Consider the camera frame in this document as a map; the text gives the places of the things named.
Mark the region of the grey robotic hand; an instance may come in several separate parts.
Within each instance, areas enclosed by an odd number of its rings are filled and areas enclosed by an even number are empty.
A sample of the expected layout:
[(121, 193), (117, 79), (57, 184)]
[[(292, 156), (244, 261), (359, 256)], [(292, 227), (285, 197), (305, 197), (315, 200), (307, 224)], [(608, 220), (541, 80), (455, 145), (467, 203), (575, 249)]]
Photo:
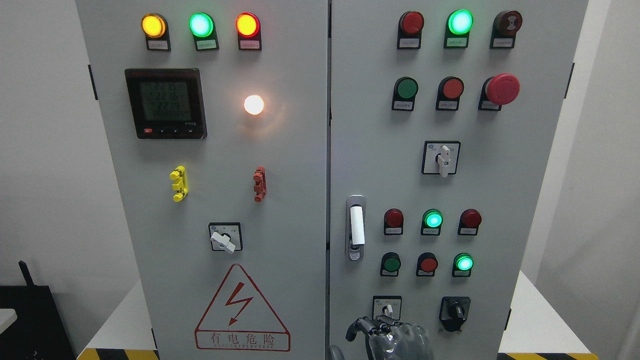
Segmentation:
[(419, 325), (401, 322), (386, 315), (373, 319), (358, 317), (347, 328), (345, 339), (355, 341), (364, 335), (369, 360), (434, 360), (428, 332)]

